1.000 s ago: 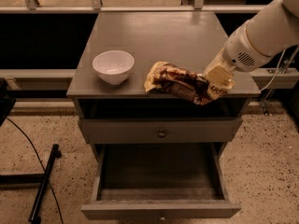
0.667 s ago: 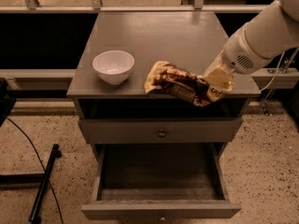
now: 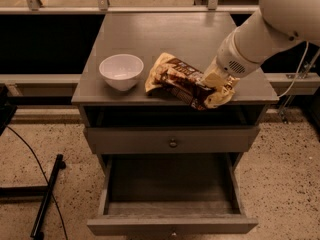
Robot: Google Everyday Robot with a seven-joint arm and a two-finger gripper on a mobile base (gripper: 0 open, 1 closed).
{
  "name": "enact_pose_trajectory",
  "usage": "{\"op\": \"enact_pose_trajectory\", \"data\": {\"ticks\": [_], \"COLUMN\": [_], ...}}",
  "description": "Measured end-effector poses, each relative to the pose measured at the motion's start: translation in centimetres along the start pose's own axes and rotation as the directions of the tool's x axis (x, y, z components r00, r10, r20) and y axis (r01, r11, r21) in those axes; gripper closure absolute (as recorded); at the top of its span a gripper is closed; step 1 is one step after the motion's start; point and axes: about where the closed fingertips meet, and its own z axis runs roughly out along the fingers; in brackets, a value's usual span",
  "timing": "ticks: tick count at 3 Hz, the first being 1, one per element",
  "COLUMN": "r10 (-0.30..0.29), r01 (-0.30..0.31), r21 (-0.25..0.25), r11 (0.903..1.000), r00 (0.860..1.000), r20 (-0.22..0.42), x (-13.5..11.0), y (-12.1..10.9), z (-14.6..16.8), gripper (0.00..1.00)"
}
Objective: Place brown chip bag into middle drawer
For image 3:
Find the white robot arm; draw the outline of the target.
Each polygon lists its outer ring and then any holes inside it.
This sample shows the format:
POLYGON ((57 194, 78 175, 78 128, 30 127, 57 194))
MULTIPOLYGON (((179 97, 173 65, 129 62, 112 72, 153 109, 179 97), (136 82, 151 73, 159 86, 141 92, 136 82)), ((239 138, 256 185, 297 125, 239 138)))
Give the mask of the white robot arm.
POLYGON ((320 45, 320 0, 259 0, 259 8, 222 42, 202 82, 231 85, 303 41, 320 45))

